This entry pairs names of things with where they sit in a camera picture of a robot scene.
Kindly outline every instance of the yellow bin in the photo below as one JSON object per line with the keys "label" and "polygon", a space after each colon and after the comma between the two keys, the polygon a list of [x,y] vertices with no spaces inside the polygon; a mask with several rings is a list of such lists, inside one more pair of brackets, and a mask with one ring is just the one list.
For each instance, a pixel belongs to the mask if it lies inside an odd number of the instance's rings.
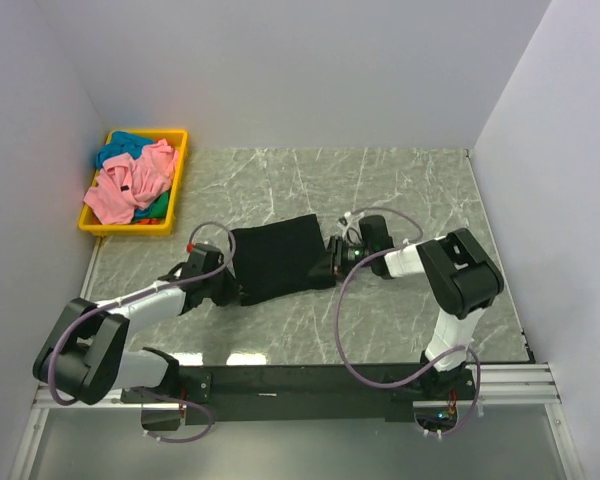
{"label": "yellow bin", "polygon": [[[134,135],[140,135],[141,137],[147,137],[155,140],[156,142],[164,138],[169,145],[178,150],[178,163],[176,165],[176,172],[173,177],[171,194],[169,195],[167,216],[163,223],[158,225],[101,225],[99,223],[95,223],[95,216],[91,210],[91,207],[85,204],[82,206],[82,212],[80,213],[80,219],[78,220],[78,228],[99,237],[104,237],[106,235],[171,235],[171,232],[173,232],[173,227],[175,226],[175,208],[176,201],[178,200],[178,191],[180,190],[180,184],[182,183],[184,164],[187,160],[188,134],[186,130],[125,128],[114,131],[119,130],[133,133]],[[112,134],[113,132],[109,133],[109,136],[107,137],[107,143],[111,141]],[[98,170],[96,170],[95,175],[93,176],[93,182],[91,182],[91,185],[96,185],[97,176]]]}

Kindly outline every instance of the wire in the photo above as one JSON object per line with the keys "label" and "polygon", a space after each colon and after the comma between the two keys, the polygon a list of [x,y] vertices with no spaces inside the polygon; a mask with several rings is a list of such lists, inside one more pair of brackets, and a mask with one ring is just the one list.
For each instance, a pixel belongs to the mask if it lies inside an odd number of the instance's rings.
{"label": "wire", "polygon": [[[408,215],[406,215],[404,213],[401,213],[401,212],[398,212],[397,210],[393,210],[391,208],[386,208],[386,207],[360,208],[360,209],[352,212],[352,214],[356,215],[356,214],[365,212],[367,210],[387,211],[387,212],[394,213],[394,214],[396,214],[396,215],[398,215],[398,216],[400,216],[400,217],[408,220],[413,226],[415,226],[418,229],[418,232],[419,232],[418,236],[414,240],[411,240],[409,243],[413,243],[413,242],[419,241],[423,237],[423,235],[424,235],[422,227],[420,227],[420,225],[418,225],[418,223],[416,223],[415,220],[413,220]],[[480,396],[480,380],[481,380],[481,378],[480,378],[480,360],[478,359],[478,356],[476,355],[476,353],[470,347],[465,347],[465,346],[459,345],[457,347],[450,348],[449,350],[441,353],[440,355],[438,355],[437,357],[435,357],[434,359],[432,359],[429,363],[427,363],[426,365],[424,365],[417,372],[413,373],[412,375],[409,375],[407,378],[404,378],[402,380],[398,380],[398,381],[395,381],[395,382],[389,382],[389,383],[374,382],[373,380],[369,380],[368,378],[366,378],[363,375],[361,375],[360,373],[358,373],[356,371],[356,369],[353,367],[353,365],[351,364],[351,362],[347,359],[347,356],[346,356],[346,354],[344,352],[344,348],[342,347],[342,340],[340,338],[340,311],[341,311],[341,308],[342,308],[342,302],[344,300],[345,293],[347,292],[347,289],[349,288],[349,284],[355,278],[356,273],[362,267],[364,267],[366,264],[372,262],[376,258],[383,257],[387,253],[396,252],[396,251],[401,250],[403,248],[404,248],[404,245],[400,245],[400,246],[395,247],[395,248],[389,248],[387,250],[382,250],[380,252],[376,252],[376,253],[373,253],[373,254],[369,255],[368,257],[364,258],[362,261],[360,261],[359,263],[357,263],[351,269],[351,271],[349,272],[349,275],[347,275],[347,277],[345,278],[345,280],[344,280],[344,282],[342,284],[342,288],[340,289],[340,295],[338,296],[338,302],[336,303],[336,311],[335,311],[335,317],[334,317],[334,321],[333,321],[333,334],[334,334],[334,338],[335,338],[336,349],[338,350],[338,354],[340,355],[340,358],[342,359],[342,363],[344,364],[345,368],[349,371],[349,373],[351,373],[351,375],[353,375],[354,378],[356,378],[361,383],[363,383],[363,384],[365,384],[365,385],[367,385],[369,387],[380,388],[380,389],[392,389],[392,388],[403,387],[403,386],[405,386],[405,385],[413,382],[414,380],[420,378],[424,373],[426,373],[428,370],[430,370],[437,362],[439,362],[440,360],[442,360],[446,356],[451,355],[452,353],[455,353],[455,352],[460,352],[460,351],[465,351],[465,350],[467,352],[469,352],[469,354],[475,360],[476,367],[477,367],[475,397],[473,399],[473,402],[471,403],[471,406],[469,407],[469,411],[467,412],[467,415],[465,415],[456,424],[455,427],[453,427],[452,429],[450,429],[450,430],[442,433],[443,436],[446,436],[446,435],[449,435],[449,434],[457,431],[458,428],[462,427],[462,425],[464,425],[467,422],[467,419],[471,416],[471,414],[475,410],[475,407],[476,407],[476,405],[478,403],[478,398]]]}
{"label": "wire", "polygon": [[447,400],[447,409],[451,415],[455,415],[458,410],[458,394],[454,388],[449,392],[449,399]]}
{"label": "wire", "polygon": [[[184,285],[188,285],[190,283],[195,283],[195,282],[201,282],[202,280],[206,280],[207,278],[211,278],[214,275],[217,275],[218,273],[220,273],[222,270],[224,270],[225,268],[227,268],[229,266],[229,264],[231,263],[231,261],[233,260],[233,255],[235,254],[235,244],[236,244],[236,239],[233,236],[233,233],[231,233],[231,230],[229,230],[228,227],[226,227],[225,225],[218,223],[218,222],[203,222],[200,225],[198,225],[196,228],[193,229],[193,231],[191,232],[191,235],[189,236],[189,243],[192,243],[193,241],[193,237],[204,227],[206,226],[215,226],[218,228],[221,228],[222,230],[226,231],[227,234],[229,235],[229,255],[227,255],[224,259],[224,262],[222,263],[222,265],[220,265],[218,268],[216,268],[215,270],[212,270],[211,272],[208,273],[204,273],[202,275],[198,275],[197,277],[192,277],[192,278],[185,278],[183,280],[178,280],[172,283],[165,283],[162,285],[157,286],[156,288],[147,288],[145,290],[142,290],[134,295],[130,295],[122,300],[115,301],[115,302],[110,302],[107,303],[106,305],[102,305],[98,308],[94,308],[93,310],[88,311],[87,313],[85,313],[84,315],[80,315],[76,320],[74,320],[74,322],[69,325],[69,327],[62,333],[62,335],[60,336],[60,338],[58,339],[58,343],[56,343],[55,347],[53,348],[53,351],[51,352],[51,358],[49,360],[49,370],[48,370],[48,374],[47,374],[47,383],[49,385],[49,393],[51,394],[51,398],[53,398],[53,400],[62,406],[69,406],[69,405],[73,405],[74,403],[76,403],[78,400],[76,398],[72,398],[69,400],[65,400],[64,398],[62,398],[60,396],[60,393],[58,392],[57,386],[56,386],[56,366],[58,363],[58,358],[60,357],[60,352],[62,352],[62,349],[64,348],[64,346],[67,344],[67,341],[69,340],[69,338],[71,337],[71,335],[73,334],[73,332],[76,331],[76,329],[82,325],[83,323],[85,323],[87,320],[89,320],[90,318],[94,317],[95,315],[101,313],[101,312],[105,312],[107,310],[110,310],[112,308],[116,308],[116,307],[121,307],[123,305],[126,305],[128,303],[131,302],[135,302],[138,300],[141,300],[145,297],[148,297],[149,295],[152,295],[156,292],[160,292],[163,290],[169,290],[171,288],[176,288],[176,287],[181,287]],[[170,397],[165,397],[167,398],[169,401],[173,401],[175,403],[178,403],[180,400],[179,399],[172,399]],[[186,405],[188,406],[192,406],[193,408],[198,408],[201,407],[198,404],[195,404],[193,402],[189,402],[189,401],[185,401],[183,403],[186,403]],[[213,424],[212,421],[210,421],[209,426],[207,429],[205,429],[203,431],[204,434],[206,434],[209,429],[211,428],[211,425]]]}
{"label": "wire", "polygon": [[353,227],[349,227],[349,228],[347,228],[345,231],[347,232],[347,233],[346,233],[346,237],[345,237],[345,238],[347,239],[347,241],[348,241],[349,243],[351,243],[351,244],[354,244],[354,243],[356,243],[356,241],[355,241],[355,240],[353,240],[353,239],[351,238],[351,235],[350,235],[350,234],[351,234],[351,232],[353,232],[353,233],[355,233],[355,234],[356,234],[356,237],[358,238],[358,243],[362,243],[362,235],[360,235],[360,232],[359,232],[358,230],[356,230],[356,229],[355,229],[355,228],[353,228]]}

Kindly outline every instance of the marble table surface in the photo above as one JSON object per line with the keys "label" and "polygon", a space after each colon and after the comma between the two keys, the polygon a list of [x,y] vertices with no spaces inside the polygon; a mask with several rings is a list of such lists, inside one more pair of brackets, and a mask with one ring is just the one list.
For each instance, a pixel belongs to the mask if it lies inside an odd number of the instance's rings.
{"label": "marble table surface", "polygon": [[[463,149],[203,149],[185,170],[177,226],[170,237],[108,237],[89,282],[92,300],[114,298],[153,282],[186,258],[190,231],[216,220],[250,227],[316,213],[325,239],[353,207],[387,206],[415,218],[425,239],[468,227],[499,259]],[[386,215],[394,240],[415,230]],[[226,248],[209,227],[199,237]],[[128,348],[151,346],[188,364],[339,363],[333,315],[339,286],[251,307],[219,308],[210,300],[135,335]],[[343,345],[355,362],[418,361],[430,341],[438,306],[424,275],[384,281],[361,273],[345,298]],[[525,339],[508,290],[485,313],[474,335],[484,361],[527,361]]]}

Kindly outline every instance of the white wall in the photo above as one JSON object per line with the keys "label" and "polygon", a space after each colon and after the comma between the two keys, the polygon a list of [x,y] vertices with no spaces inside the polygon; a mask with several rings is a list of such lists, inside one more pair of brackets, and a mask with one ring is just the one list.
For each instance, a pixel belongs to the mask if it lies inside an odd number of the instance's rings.
{"label": "white wall", "polygon": [[0,0],[0,479],[36,382],[33,360],[79,294],[93,241],[75,224],[103,128],[31,0]]}
{"label": "white wall", "polygon": [[600,0],[553,0],[473,165],[523,325],[600,479]]}
{"label": "white wall", "polygon": [[108,126],[472,147],[549,0],[37,0]]}

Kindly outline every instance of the pink cloth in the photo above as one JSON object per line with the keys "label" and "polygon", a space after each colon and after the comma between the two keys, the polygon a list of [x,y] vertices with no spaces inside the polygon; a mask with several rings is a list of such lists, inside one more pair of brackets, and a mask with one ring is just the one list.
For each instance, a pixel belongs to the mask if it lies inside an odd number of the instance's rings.
{"label": "pink cloth", "polygon": [[103,225],[131,223],[136,208],[145,209],[171,188],[178,151],[160,140],[142,148],[134,160],[128,153],[104,162],[96,177],[97,186],[89,188],[84,203]]}

